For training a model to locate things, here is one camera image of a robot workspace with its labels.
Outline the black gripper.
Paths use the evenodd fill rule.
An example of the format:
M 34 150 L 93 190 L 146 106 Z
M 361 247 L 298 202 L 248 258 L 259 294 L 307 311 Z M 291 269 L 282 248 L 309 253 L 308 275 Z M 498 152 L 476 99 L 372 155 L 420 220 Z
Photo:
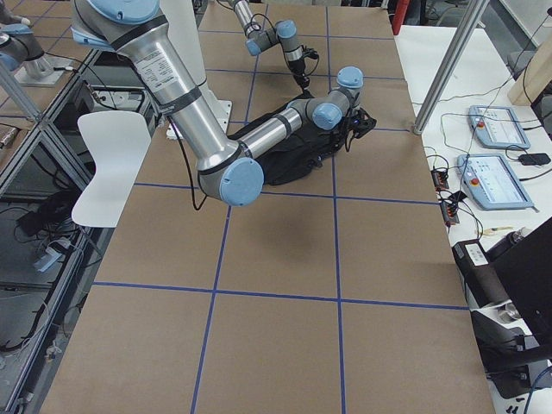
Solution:
M 353 138 L 362 138 L 376 127 L 376 120 L 364 109 L 359 108 L 354 114 L 348 115 L 345 120 L 345 130 Z
M 305 74 L 304 59 L 288 60 L 287 65 L 298 87 L 300 87 L 302 91 L 308 91 L 311 81 Z

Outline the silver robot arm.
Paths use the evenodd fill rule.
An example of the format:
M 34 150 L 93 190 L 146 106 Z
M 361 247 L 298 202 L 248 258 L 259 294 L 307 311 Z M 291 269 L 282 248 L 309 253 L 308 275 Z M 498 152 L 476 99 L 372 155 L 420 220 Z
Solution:
M 267 184 L 304 177 L 375 127 L 361 107 L 364 77 L 348 66 L 321 97 L 311 94 L 306 60 L 317 52 L 298 37 L 294 22 L 271 22 L 246 1 L 226 1 L 244 34 L 248 53 L 279 54 L 292 99 L 265 102 L 251 112 L 256 71 L 220 72 L 235 90 L 223 110 L 207 80 L 199 42 L 199 17 L 191 2 L 75 1 L 72 36 L 80 45 L 126 60 L 146 89 L 157 115 L 179 138 L 191 188 L 231 206 L 252 203 Z
M 293 20 L 272 24 L 267 16 L 253 13 L 249 1 L 217 1 L 225 9 L 232 10 L 245 34 L 245 46 L 252 56 L 259 56 L 266 50 L 280 45 L 285 64 L 297 85 L 306 91 L 310 87 L 310 74 L 306 59 L 318 62 L 319 55 L 313 48 L 301 43 Z

